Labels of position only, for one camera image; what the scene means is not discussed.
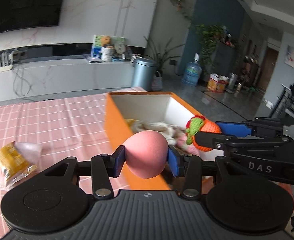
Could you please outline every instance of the pink checkered tablecloth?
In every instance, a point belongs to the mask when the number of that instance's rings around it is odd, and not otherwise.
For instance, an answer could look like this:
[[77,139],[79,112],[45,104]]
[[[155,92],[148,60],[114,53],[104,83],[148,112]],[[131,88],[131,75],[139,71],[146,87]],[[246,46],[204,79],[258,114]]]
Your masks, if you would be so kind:
[[[141,88],[122,91],[144,91]],[[101,153],[112,153],[104,131],[106,94],[0,106],[0,148],[12,141],[42,145],[40,170],[68,157],[87,161]],[[129,188],[120,175],[111,178],[115,194]],[[79,186],[92,193],[90,177]],[[0,191],[0,201],[5,194]],[[0,238],[9,231],[0,212]]]

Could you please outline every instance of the pink makeup sponge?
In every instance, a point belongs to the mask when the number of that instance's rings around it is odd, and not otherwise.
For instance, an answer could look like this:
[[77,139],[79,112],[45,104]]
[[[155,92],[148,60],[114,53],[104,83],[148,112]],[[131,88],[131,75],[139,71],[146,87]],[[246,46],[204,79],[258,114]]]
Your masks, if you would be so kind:
[[128,138],[125,146],[126,163],[130,171],[143,179],[159,175],[167,162],[168,142],[156,131],[143,131]]

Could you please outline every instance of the transparent plastic packaging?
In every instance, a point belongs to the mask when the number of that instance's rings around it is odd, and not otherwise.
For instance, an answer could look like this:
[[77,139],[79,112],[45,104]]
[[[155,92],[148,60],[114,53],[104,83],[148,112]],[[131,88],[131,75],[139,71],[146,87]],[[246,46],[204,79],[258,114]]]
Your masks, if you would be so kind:
[[0,190],[10,190],[22,179],[36,173],[42,147],[27,142],[11,142],[0,149]]

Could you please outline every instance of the trash can lid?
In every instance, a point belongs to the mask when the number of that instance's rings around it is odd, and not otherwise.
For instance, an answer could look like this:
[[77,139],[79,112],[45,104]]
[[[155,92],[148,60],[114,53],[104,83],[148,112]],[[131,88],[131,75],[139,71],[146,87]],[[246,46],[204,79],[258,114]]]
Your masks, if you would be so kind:
[[135,63],[140,64],[140,65],[145,65],[148,67],[154,67],[157,65],[157,62],[151,59],[146,59],[146,58],[137,58],[135,60]]

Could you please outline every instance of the screw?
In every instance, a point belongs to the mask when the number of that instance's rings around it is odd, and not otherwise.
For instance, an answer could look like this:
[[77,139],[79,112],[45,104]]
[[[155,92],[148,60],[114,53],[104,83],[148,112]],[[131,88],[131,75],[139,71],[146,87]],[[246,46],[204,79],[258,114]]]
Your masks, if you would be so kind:
[[111,194],[111,191],[107,188],[100,188],[100,189],[96,190],[95,193],[98,197],[107,197],[108,195]]
[[199,192],[198,190],[196,189],[193,189],[193,188],[188,188],[188,189],[185,189],[183,194],[186,196],[186,197],[196,197]]

